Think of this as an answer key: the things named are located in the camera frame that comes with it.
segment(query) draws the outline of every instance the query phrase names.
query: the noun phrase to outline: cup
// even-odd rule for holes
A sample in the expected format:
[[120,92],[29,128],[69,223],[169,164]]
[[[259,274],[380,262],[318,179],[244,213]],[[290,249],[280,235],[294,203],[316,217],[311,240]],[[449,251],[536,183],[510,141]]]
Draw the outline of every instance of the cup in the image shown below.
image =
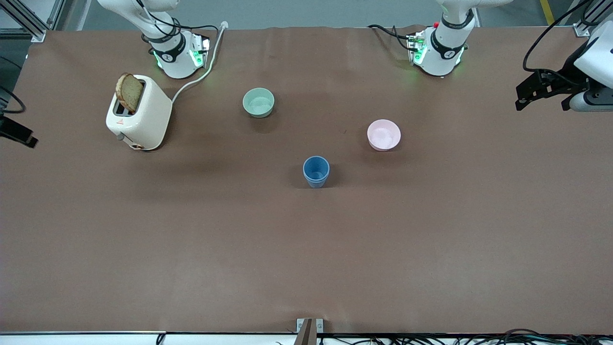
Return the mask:
[[272,92],[263,87],[249,90],[243,97],[243,108],[256,118],[270,115],[273,105],[275,105],[275,97]]
[[302,165],[302,173],[311,188],[321,188],[330,174],[330,163],[321,156],[312,156]]

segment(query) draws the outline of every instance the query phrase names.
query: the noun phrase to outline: toaster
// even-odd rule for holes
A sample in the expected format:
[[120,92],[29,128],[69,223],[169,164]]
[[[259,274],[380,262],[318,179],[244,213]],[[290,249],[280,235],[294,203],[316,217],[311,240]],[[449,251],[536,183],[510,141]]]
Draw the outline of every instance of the toaster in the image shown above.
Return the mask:
[[146,76],[135,74],[143,85],[142,95],[135,112],[121,105],[117,95],[107,112],[107,127],[134,150],[153,150],[164,139],[172,111],[172,101],[156,82]]

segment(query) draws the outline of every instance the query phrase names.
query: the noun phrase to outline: metal bracket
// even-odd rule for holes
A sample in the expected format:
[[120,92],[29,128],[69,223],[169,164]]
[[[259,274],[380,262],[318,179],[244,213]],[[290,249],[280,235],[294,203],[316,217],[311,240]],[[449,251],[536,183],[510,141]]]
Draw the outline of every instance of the metal bracket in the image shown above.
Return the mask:
[[316,345],[317,333],[324,331],[324,319],[297,319],[296,325],[300,331],[294,345]]
[[575,32],[575,36],[577,37],[590,37],[590,31],[583,24],[580,24],[580,23],[573,24],[573,30]]
[[43,43],[45,42],[45,37],[47,36],[47,30],[42,32],[42,36],[32,36],[30,42],[32,43]]
[[[305,320],[308,319],[296,319],[296,332],[300,332],[300,327],[302,327],[302,324],[304,323]],[[317,333],[323,333],[324,332],[324,319],[313,319],[315,320],[315,326],[317,329]]]

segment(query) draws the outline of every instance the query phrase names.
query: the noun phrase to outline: toast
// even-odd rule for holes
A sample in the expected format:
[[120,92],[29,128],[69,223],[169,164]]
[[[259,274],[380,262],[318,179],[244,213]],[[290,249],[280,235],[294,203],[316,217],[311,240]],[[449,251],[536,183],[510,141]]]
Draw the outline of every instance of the toast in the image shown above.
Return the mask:
[[117,80],[115,94],[122,106],[130,112],[136,112],[143,94],[143,85],[132,74],[124,73]]

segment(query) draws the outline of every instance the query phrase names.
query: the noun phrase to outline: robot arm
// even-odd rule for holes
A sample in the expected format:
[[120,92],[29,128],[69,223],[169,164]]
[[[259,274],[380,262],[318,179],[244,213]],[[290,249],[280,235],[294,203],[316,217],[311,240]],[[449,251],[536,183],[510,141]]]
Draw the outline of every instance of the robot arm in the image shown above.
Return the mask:
[[460,63],[476,22],[472,8],[501,6],[512,0],[436,1],[443,8],[441,23],[409,37],[409,60],[428,74],[444,76]]
[[517,88],[516,109],[533,101],[569,95],[562,109],[579,112],[613,110],[613,14],[600,23],[559,71],[537,69]]
[[172,78],[191,76],[204,66],[208,38],[181,29],[166,11],[179,0],[98,0],[107,10],[121,15],[140,29],[151,46],[158,66]]

